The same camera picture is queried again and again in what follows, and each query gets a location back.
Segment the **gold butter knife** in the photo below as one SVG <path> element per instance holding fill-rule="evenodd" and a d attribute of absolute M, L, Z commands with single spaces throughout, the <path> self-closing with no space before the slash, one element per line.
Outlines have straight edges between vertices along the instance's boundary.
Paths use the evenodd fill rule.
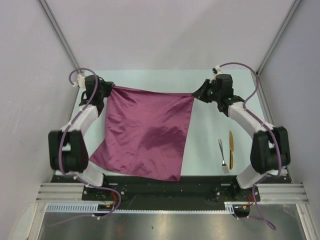
<path fill-rule="evenodd" d="M 233 133 L 229 131 L 229 169 L 232 170 L 234 167 L 234 137 Z"/>

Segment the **aluminium front rail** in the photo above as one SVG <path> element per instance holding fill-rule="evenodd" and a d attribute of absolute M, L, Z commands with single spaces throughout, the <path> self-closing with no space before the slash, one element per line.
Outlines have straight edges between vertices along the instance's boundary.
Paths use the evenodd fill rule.
<path fill-rule="evenodd" d="M 88 191 L 82 183 L 43 183 L 36 199 L 38 201 L 80 202 Z M 263 204 L 308 204 L 305 188 L 301 183 L 258 184 L 255 195 Z"/>

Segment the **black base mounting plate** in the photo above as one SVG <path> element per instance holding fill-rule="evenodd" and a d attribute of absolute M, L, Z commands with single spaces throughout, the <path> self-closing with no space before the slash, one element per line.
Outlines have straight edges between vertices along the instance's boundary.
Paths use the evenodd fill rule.
<path fill-rule="evenodd" d="M 247 205 L 261 202 L 263 187 L 241 189 L 235 176 L 183 176 L 178 182 L 151 180 L 132 176 L 107 176 L 103 186 L 120 193 L 82 186 L 71 177 L 54 176 L 54 184 L 79 187 L 79 200 L 98 204 L 102 215 L 120 204 L 123 211 L 217 211 L 226 202 Z"/>

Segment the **silver metal fork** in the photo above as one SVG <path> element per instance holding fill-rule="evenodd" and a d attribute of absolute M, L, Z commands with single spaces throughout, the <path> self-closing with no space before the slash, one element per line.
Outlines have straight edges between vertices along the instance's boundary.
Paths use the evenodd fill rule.
<path fill-rule="evenodd" d="M 218 145 L 219 145 L 219 149 L 220 149 L 221 156 L 222 156 L 221 169 L 222 169 L 224 174 L 228 174 L 229 173 L 229 168 L 228 168 L 228 166 L 226 164 L 226 161 L 225 161 L 223 143 L 222 143 L 222 140 L 220 138 L 218 139 Z"/>

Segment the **right aluminium frame post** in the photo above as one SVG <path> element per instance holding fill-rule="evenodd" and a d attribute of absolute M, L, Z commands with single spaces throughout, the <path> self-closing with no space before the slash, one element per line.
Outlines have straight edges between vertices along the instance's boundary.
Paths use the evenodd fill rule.
<path fill-rule="evenodd" d="M 269 48 L 267 49 L 261 63 L 259 64 L 256 74 L 259 76 L 261 75 L 261 73 L 263 72 L 264 68 L 266 67 L 268 61 L 270 60 L 270 58 L 272 57 L 273 53 L 276 50 L 276 47 L 278 46 L 278 44 L 280 43 L 281 39 L 283 38 L 283 36 L 286 33 L 287 28 L 289 27 L 289 25 L 291 24 L 295 14 L 297 13 L 299 7 L 301 6 L 301 4 L 303 3 L 303 0 L 294 0 L 288 10 L 288 12 L 286 13 L 282 23 L 280 24 L 280 27 L 278 28 Z"/>

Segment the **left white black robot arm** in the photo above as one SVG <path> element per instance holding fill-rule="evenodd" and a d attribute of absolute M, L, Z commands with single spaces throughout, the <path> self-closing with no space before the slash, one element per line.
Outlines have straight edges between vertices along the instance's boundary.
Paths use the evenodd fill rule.
<path fill-rule="evenodd" d="M 79 112 L 59 130 L 48 134 L 49 162 L 54 171 L 72 175 L 87 186 L 100 200 L 110 196 L 111 188 L 104 184 L 104 175 L 89 163 L 89 154 L 84 136 L 91 124 L 98 119 L 115 86 L 98 75 L 77 76 L 77 87 L 84 89 L 79 103 Z"/>

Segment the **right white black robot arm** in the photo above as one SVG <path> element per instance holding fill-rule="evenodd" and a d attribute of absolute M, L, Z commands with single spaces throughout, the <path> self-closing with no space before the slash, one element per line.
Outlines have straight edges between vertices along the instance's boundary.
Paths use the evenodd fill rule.
<path fill-rule="evenodd" d="M 251 137 L 250 163 L 236 176 L 231 196 L 242 201 L 249 189 L 265 177 L 278 177 L 282 168 L 291 162 L 288 131 L 260 119 L 246 107 L 246 102 L 234 94 L 232 76 L 217 74 L 206 79 L 192 96 L 204 103 L 215 102 L 219 112 L 238 123 Z"/>

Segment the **magenta satin napkin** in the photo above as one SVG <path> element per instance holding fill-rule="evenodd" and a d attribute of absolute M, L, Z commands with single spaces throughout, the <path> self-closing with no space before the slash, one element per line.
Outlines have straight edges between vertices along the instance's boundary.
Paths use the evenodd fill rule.
<path fill-rule="evenodd" d="M 191 93 L 114 87 L 104 140 L 90 161 L 113 173 L 178 182 L 194 100 Z"/>

